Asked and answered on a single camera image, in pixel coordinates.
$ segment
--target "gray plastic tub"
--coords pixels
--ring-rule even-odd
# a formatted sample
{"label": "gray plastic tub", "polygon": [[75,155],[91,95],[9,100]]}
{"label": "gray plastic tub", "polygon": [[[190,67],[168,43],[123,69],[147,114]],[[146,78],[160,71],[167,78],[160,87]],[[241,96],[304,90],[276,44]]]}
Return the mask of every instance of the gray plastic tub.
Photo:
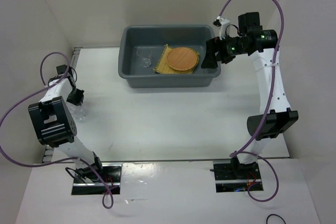
{"label": "gray plastic tub", "polygon": [[[205,56],[205,42],[214,38],[211,27],[205,25],[129,26],[121,39],[118,73],[132,88],[206,87],[221,73],[217,69],[201,69]],[[199,52],[199,63],[191,74],[159,74],[154,72],[164,49],[190,47]],[[137,56],[137,47],[150,47],[152,64],[144,68]]]}

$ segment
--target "black bracket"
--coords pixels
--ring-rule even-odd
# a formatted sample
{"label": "black bracket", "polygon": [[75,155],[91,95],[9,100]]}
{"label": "black bracket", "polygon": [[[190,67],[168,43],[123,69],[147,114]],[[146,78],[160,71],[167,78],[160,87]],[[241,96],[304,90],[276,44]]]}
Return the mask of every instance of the black bracket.
{"label": "black bracket", "polygon": [[72,143],[77,135],[76,124],[62,97],[31,104],[28,112],[42,145],[58,147],[64,143]]}
{"label": "black bracket", "polygon": [[[96,156],[95,153],[93,153],[93,155],[95,159],[94,159],[94,164],[91,164],[91,166],[95,169],[95,171],[97,171],[98,174],[101,174],[102,168],[103,168],[101,161],[99,157]],[[92,181],[98,181],[97,176],[94,174],[94,172],[89,167],[77,169],[76,171],[82,178],[89,178]]]}
{"label": "black bracket", "polygon": [[[247,119],[247,130],[252,136],[257,129],[262,115],[250,116]],[[279,134],[285,132],[289,127],[291,127],[299,119],[298,111],[285,111],[278,112],[270,111],[267,114],[263,127],[261,128],[259,135],[256,140],[259,141],[263,138],[275,138]]]}

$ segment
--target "woven placemat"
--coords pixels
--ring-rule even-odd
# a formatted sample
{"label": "woven placemat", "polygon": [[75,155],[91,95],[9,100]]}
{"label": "woven placemat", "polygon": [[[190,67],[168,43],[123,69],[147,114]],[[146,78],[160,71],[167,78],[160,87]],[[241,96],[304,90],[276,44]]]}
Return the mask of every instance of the woven placemat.
{"label": "woven placemat", "polygon": [[167,55],[174,50],[174,48],[169,47],[168,45],[164,46],[164,50],[162,52],[161,58],[159,59],[159,62],[157,63],[156,67],[154,68],[154,71],[157,73],[193,73],[195,67],[198,64],[198,57],[199,57],[199,53],[194,51],[197,54],[197,63],[196,66],[190,70],[186,70],[186,71],[178,71],[175,70],[173,68],[171,68],[168,63],[167,63]]}

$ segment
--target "white table surface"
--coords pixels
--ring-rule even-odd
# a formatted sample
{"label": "white table surface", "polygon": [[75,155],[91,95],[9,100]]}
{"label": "white table surface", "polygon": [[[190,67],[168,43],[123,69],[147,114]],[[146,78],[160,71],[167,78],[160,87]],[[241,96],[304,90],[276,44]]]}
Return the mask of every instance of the white table surface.
{"label": "white table surface", "polygon": [[[216,193],[210,161],[124,163],[121,194],[114,196],[110,210],[103,208],[102,195],[71,195],[66,164],[34,168],[16,224],[262,224],[269,214],[281,215],[288,224],[320,223],[299,161],[269,161],[278,173],[280,189],[265,203],[253,201],[246,192]],[[259,167],[265,191],[252,194],[266,198],[274,192],[275,178],[267,164],[259,162]]]}
{"label": "white table surface", "polygon": [[[132,89],[118,75],[118,48],[81,49],[77,87],[88,115],[78,137],[102,161],[220,159],[249,139],[246,120],[259,114],[257,78],[238,56],[206,88]],[[264,157],[289,157],[280,135]],[[64,157],[55,150],[52,160]]]}

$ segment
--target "red wire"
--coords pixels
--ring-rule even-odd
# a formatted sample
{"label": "red wire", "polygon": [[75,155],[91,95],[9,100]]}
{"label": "red wire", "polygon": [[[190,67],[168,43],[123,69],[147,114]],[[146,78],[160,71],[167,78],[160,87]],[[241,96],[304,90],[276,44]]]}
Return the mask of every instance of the red wire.
{"label": "red wire", "polygon": [[256,177],[256,175],[254,175],[254,173],[253,173],[253,172],[251,172],[251,171],[250,171],[250,174],[253,176],[253,179],[254,179],[254,180],[253,180],[253,182],[255,182],[255,181],[257,180],[257,177]]}

